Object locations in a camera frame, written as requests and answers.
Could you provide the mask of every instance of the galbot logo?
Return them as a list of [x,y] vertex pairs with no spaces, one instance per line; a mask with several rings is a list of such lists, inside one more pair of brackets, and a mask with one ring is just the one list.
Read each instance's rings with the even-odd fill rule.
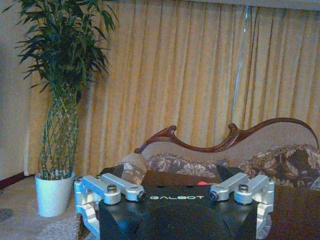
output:
[[151,200],[195,200],[195,199],[203,199],[205,196],[177,196],[177,197],[171,197],[171,196],[151,196]]

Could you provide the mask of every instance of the potted plant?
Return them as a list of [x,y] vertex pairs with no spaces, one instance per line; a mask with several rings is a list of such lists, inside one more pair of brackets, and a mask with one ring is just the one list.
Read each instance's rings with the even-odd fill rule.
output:
[[33,59],[27,75],[38,72],[41,91],[47,87],[52,103],[44,124],[38,160],[38,212],[44,217],[63,213],[74,178],[79,121],[77,104],[94,73],[107,72],[109,62],[99,40],[107,40],[93,18],[101,16],[106,33],[114,30],[110,0],[14,0],[21,4],[20,21],[30,24],[22,44],[21,63]]

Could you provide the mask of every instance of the carpet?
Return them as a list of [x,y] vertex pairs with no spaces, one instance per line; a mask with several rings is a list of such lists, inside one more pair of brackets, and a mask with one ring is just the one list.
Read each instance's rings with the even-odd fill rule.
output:
[[38,215],[34,177],[1,190],[0,222],[1,240],[81,240],[89,234],[81,227],[81,217],[75,213],[73,195],[62,215]]

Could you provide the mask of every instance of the baseboard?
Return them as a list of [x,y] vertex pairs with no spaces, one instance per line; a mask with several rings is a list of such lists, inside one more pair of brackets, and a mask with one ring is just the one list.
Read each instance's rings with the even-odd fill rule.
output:
[[11,177],[5,178],[3,180],[0,181],[0,189],[4,189],[12,184],[15,184],[16,182],[19,182],[25,178],[28,178],[29,176],[25,176],[24,172],[20,172],[16,175],[13,175]]

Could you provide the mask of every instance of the curtain fold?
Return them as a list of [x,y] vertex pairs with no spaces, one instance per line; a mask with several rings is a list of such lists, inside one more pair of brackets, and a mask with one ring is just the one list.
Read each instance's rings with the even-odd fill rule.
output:
[[251,10],[234,122],[296,118],[319,136],[319,12]]
[[[102,46],[110,49],[109,75],[94,76],[98,84],[84,89],[78,105],[76,174],[116,165],[170,125],[187,144],[220,143],[229,133],[246,8],[179,0],[119,0],[112,8],[116,31]],[[248,128],[305,115],[319,135],[318,14],[252,8],[250,15],[234,122]],[[50,97],[33,88],[31,98],[32,174]]]

